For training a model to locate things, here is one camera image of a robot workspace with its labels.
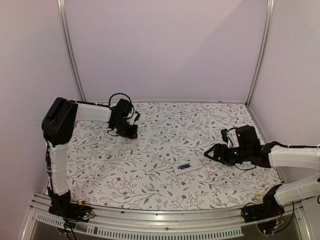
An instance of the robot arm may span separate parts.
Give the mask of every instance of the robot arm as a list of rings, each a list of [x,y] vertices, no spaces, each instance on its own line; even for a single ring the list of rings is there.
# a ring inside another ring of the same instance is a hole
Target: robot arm
[[[67,148],[78,121],[99,121],[109,123],[109,128],[117,129],[122,137],[137,138],[138,126],[129,124],[128,114],[133,105],[120,99],[116,106],[110,107],[91,102],[76,102],[58,97],[42,121],[43,137],[47,142],[46,169],[49,175],[48,194],[52,200],[49,212],[71,220],[88,220],[91,213],[88,206],[71,203],[67,183]],[[77,207],[82,213],[76,214]]]
[[[228,143],[228,130],[222,130],[221,134],[222,139]],[[250,162],[262,168],[296,167],[318,171],[311,177],[276,185],[264,196],[262,204],[244,207],[243,217],[246,222],[275,217],[277,212],[285,212],[283,205],[320,195],[319,146],[287,146],[276,141],[261,145],[255,128],[248,125],[237,128],[235,134],[238,147],[217,143],[206,151],[204,156],[227,166]]]

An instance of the metal pole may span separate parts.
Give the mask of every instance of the metal pole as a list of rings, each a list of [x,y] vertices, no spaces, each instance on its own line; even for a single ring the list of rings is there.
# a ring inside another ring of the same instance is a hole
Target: metal pole
[[[246,103],[245,103],[248,107],[250,106],[250,104],[254,98],[255,90],[257,87],[258,80],[259,80],[263,61],[265,58],[268,38],[269,38],[269,34],[270,34],[270,29],[271,29],[272,17],[274,14],[274,6],[275,6],[275,0],[268,0],[259,56],[258,56],[258,60],[257,60],[256,66],[255,66],[252,82],[250,85],[250,90],[249,90],[249,93],[248,93],[248,96],[246,99]]]
[[[64,38],[64,43],[66,47],[66,51],[68,54],[70,66],[71,66],[71,71],[73,75],[73,79],[75,82],[76,90],[79,94],[79,98],[81,101],[86,102],[86,96],[84,89],[81,84],[79,72],[77,69],[77,64],[76,64],[76,59],[74,55],[74,51],[72,48],[71,44],[71,38],[70,38],[70,32],[69,32],[69,27],[68,27],[68,20],[67,20],[67,13],[66,13],[66,6],[65,6],[65,0],[57,0],[58,4],[58,12],[59,12],[59,17],[60,17],[60,23],[61,23],[61,28],[62,28],[62,34]]]

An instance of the small white box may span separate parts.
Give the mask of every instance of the small white box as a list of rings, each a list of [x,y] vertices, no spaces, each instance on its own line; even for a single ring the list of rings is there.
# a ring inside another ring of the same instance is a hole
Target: small white box
[[[175,175],[186,174],[202,168],[200,160],[186,161],[172,166]]]

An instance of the floral tablecloth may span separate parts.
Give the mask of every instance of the floral tablecloth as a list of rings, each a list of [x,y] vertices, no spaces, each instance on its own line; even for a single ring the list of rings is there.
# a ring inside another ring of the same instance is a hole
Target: floral tablecloth
[[[220,131],[255,126],[243,104],[136,103],[138,138],[110,136],[106,122],[80,121],[69,143],[73,201],[142,210],[200,210],[260,202],[280,182],[275,169],[242,171],[206,159]],[[202,161],[175,175],[172,165]],[[238,167],[247,169],[248,164]]]

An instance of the white wall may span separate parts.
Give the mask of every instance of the white wall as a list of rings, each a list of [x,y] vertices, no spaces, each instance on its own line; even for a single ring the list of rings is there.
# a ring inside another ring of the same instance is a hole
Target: white wall
[[[86,98],[245,102],[267,0],[68,0]]]
[[[320,144],[320,2],[275,1],[271,32],[251,109],[267,140],[284,144]],[[286,182],[313,171],[282,168]],[[310,200],[318,219],[320,207]]]
[[[41,121],[78,98],[54,0],[0,0],[0,239],[17,240],[46,183]]]

